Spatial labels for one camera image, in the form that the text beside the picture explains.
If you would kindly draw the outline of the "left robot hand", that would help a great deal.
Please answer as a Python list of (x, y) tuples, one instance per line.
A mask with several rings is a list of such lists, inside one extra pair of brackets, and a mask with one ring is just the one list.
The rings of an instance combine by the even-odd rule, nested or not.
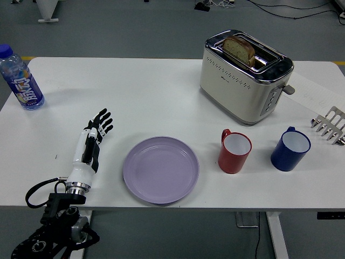
[(88, 192), (93, 175), (98, 171), (100, 144), (113, 128), (111, 113), (101, 110), (82, 130), (73, 157), (73, 170), (66, 181), (68, 193)]

